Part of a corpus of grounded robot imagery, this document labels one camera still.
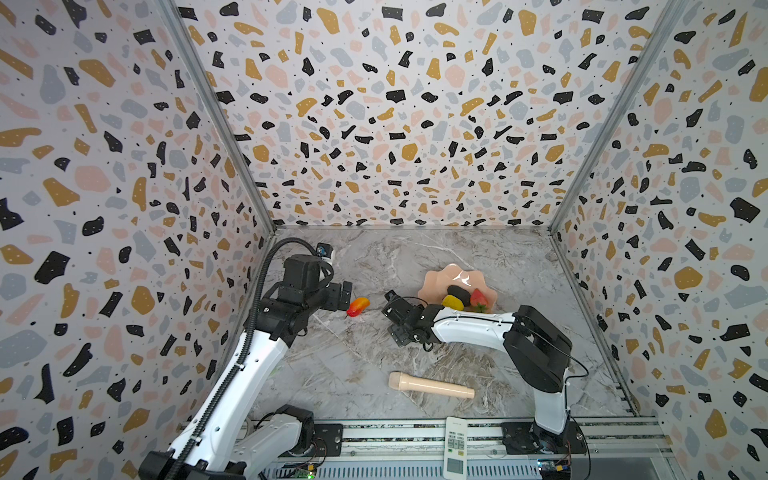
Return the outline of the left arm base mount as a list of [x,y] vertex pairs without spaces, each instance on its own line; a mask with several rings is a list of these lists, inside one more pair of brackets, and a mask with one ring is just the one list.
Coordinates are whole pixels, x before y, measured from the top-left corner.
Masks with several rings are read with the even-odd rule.
[[333,458],[339,457],[342,450],[344,425],[342,423],[315,423],[312,433],[302,428],[298,444],[282,452],[280,458]]

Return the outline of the red yellow fake mango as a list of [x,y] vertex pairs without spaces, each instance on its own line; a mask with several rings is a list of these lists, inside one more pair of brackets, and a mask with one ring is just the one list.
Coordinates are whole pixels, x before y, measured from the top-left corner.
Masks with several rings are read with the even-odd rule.
[[445,308],[449,308],[457,311],[463,311],[465,309],[464,302],[460,298],[454,295],[446,295],[442,299],[441,305],[444,306]]

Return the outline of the red orange fake mango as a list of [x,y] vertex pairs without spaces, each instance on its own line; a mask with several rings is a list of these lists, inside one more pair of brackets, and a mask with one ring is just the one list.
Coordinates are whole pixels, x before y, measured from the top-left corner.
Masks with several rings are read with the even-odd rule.
[[346,310],[349,317],[360,316],[370,306],[370,300],[366,297],[359,297],[353,300]]

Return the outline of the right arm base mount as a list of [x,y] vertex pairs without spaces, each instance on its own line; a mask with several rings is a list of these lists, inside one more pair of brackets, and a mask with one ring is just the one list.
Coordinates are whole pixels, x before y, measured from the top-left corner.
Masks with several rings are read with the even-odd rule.
[[534,421],[503,422],[501,424],[502,443],[509,455],[552,454],[564,456],[586,454],[588,447],[585,436],[578,424],[568,419],[565,429],[553,434]]

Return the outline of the dark fake avocado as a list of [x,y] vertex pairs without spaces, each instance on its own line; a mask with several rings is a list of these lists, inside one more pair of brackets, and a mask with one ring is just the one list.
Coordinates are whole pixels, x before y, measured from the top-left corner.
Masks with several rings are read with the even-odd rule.
[[469,308],[472,306],[472,293],[460,286],[449,286],[447,288],[447,294],[449,296],[455,297],[458,301],[461,301],[464,308]]

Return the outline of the red fake strawberry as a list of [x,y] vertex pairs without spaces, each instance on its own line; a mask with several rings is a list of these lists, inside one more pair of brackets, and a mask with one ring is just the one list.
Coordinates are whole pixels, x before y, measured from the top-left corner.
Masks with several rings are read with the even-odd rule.
[[480,289],[475,289],[470,296],[470,306],[473,312],[488,313],[489,301]]

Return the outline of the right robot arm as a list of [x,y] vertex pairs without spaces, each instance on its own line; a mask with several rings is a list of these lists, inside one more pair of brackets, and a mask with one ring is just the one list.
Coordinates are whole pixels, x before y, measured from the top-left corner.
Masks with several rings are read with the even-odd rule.
[[523,305],[514,313],[459,311],[441,304],[416,304],[391,290],[382,308],[397,345],[466,343],[506,353],[533,389],[537,431],[561,436],[568,420],[565,388],[572,341],[538,310]]

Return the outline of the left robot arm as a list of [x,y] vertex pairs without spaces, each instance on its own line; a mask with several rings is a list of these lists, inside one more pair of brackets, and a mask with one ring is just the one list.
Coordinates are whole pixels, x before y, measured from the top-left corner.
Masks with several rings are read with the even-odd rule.
[[318,310],[349,307],[352,285],[333,280],[333,249],[285,260],[281,281],[258,295],[254,313],[225,373],[182,433],[165,451],[151,451],[139,467],[142,479],[258,479],[282,455],[328,453],[331,441],[311,411],[284,405],[252,433],[241,429],[266,380]]

